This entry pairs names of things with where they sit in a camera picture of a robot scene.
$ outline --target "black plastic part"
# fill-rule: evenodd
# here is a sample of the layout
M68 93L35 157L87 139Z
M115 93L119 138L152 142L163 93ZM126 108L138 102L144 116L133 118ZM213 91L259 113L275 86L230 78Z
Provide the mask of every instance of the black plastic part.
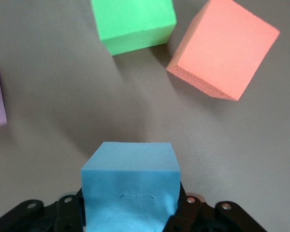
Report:
M41 201L25 201L0 218L0 232L83 232L81 202L81 192L47 207Z
M222 206L228 204L230 209L226 210ZM215 212L221 222L228 224L234 231L239 232L265 232L248 213L234 202L219 202L216 204Z
M0 232L83 232L85 225L81 189L76 195L62 197L47 207L38 200L25 201L0 218ZM186 196L181 185L177 211L163 232L266 231L236 203L219 202L212 208L193 196Z
M37 219L44 210L44 204L38 200L22 202L0 218L0 232L14 232L22 225Z

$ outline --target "metal screw head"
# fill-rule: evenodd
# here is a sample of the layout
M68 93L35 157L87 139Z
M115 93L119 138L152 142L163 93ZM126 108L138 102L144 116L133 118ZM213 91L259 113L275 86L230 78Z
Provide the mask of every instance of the metal screw head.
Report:
M193 197L188 197L187 202L190 204L195 203L195 199Z
M222 207L223 209L225 209L225 210L231 210L231 209L232 209L232 207L231 207L228 203L223 203L223 204L221 205L221 207Z
M66 199L64 199L65 203L71 202L72 201L72 197L67 197Z
M27 209L32 209L32 208L34 208L36 206L37 206L36 203L31 203L31 204L27 205Z

